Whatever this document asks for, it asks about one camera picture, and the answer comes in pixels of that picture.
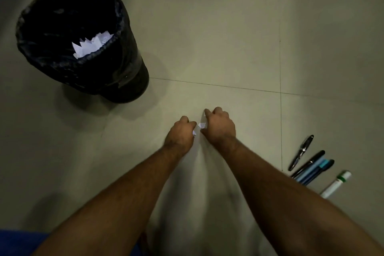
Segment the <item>person's left hand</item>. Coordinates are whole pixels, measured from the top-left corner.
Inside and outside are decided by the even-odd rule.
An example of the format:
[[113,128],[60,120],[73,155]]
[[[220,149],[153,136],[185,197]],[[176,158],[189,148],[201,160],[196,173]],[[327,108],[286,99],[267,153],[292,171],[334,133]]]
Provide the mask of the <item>person's left hand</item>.
[[174,150],[180,157],[186,155],[194,143],[193,131],[183,130],[179,120],[174,123],[164,141],[164,146]]

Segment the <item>person's right hand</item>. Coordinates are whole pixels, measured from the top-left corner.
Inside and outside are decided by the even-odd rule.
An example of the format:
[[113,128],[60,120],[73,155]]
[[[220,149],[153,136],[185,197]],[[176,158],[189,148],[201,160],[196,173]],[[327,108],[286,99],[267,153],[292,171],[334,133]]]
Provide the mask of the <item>person's right hand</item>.
[[229,139],[236,138],[236,129],[234,122],[224,118],[206,119],[207,128],[200,132],[214,147],[218,147]]

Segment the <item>white paper scrap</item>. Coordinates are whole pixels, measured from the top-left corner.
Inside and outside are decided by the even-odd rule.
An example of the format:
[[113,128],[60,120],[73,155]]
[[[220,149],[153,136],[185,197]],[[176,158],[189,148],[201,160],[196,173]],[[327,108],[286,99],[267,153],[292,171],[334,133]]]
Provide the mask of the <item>white paper scrap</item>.
[[207,122],[200,122],[196,125],[196,127],[194,128],[192,134],[194,136],[196,136],[200,131],[200,129],[205,129],[207,127]]

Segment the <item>person's right forearm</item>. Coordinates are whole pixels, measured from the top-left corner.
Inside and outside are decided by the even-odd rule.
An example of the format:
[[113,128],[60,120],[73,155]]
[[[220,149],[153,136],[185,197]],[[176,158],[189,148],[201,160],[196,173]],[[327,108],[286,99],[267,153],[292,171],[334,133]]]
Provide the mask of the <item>person's right forearm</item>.
[[346,214],[237,138],[207,139],[233,172],[258,226],[279,256],[384,256],[384,248]]

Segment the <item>person's left forearm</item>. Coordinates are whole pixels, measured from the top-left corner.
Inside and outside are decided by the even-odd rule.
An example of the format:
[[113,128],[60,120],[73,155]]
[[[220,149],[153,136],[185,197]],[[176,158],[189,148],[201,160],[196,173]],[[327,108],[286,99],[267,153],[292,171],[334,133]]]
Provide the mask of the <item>person's left forearm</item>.
[[60,224],[32,256],[129,255],[164,185],[191,147],[165,143]]

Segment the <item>glossy black fountain pen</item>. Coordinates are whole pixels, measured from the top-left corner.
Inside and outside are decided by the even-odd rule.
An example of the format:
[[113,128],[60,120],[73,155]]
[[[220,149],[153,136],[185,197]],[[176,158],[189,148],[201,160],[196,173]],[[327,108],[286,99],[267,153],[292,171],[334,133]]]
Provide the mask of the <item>glossy black fountain pen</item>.
[[298,164],[298,162],[300,161],[304,153],[307,151],[313,139],[314,139],[314,135],[310,135],[301,143],[294,159],[292,160],[292,162],[288,167],[288,171],[292,171],[296,167],[296,165]]

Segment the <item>slim black pen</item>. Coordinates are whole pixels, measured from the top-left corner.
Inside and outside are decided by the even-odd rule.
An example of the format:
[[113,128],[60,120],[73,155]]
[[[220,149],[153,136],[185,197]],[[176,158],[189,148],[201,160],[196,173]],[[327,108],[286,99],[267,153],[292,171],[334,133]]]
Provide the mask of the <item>slim black pen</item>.
[[317,162],[322,156],[325,155],[325,151],[321,150],[318,153],[316,153],[311,159],[309,159],[304,165],[300,167],[298,171],[293,173],[290,177],[292,179],[297,179],[299,176],[301,176],[309,167],[311,167],[315,162]]

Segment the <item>light blue pen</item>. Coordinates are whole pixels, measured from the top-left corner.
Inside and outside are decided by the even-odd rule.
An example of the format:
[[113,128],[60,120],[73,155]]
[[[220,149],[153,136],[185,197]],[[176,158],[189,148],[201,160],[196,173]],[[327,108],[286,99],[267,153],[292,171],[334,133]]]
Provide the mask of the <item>light blue pen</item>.
[[295,181],[297,182],[303,182],[316,168],[318,168],[323,163],[327,163],[328,160],[324,157],[319,158],[317,161],[315,161],[311,166],[309,166],[301,175],[299,175]]

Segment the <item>dark blue capped pen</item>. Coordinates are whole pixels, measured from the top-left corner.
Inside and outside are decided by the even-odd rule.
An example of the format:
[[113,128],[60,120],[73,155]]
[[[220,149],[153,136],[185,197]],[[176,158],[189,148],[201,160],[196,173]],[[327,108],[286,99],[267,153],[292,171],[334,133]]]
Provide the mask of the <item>dark blue capped pen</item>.
[[321,173],[325,172],[334,165],[334,160],[324,159],[316,168],[314,168],[303,180],[300,181],[301,185],[307,186]]

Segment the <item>torn white paper pieces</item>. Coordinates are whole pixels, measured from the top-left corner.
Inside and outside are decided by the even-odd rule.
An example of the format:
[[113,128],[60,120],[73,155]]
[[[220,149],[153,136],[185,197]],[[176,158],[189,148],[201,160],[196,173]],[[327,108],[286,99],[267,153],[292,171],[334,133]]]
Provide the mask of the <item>torn white paper pieces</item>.
[[79,59],[86,55],[89,55],[97,50],[101,49],[103,45],[105,45],[111,38],[113,34],[110,34],[108,31],[103,33],[98,33],[91,40],[85,39],[80,40],[79,45],[72,42],[72,46],[74,49],[74,58]]

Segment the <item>black trash bin with liner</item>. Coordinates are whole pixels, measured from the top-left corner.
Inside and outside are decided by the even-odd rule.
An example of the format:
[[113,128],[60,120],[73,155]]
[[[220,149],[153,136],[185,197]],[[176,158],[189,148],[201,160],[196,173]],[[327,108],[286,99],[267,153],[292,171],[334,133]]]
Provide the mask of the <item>black trash bin with liner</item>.
[[[101,49],[75,59],[72,42],[108,31]],[[33,0],[16,24],[18,50],[50,78],[113,103],[139,98],[149,73],[122,0]]]

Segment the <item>white marker with green band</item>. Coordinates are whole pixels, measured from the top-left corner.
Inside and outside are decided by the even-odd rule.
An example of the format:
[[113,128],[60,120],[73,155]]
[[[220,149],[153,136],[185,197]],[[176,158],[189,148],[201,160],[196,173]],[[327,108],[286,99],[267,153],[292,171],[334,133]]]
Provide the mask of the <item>white marker with green band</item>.
[[350,171],[342,171],[338,176],[336,176],[335,180],[329,186],[321,191],[319,195],[324,199],[329,198],[335,191],[340,188],[341,185],[343,185],[343,183],[348,181],[351,176],[352,173]]

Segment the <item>person's blue clothing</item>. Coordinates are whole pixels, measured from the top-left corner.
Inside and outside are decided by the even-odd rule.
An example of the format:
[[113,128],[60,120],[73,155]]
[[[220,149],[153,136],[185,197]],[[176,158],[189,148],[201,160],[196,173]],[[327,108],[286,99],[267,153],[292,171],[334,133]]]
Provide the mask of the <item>person's blue clothing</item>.
[[31,256],[49,233],[0,229],[0,256]]

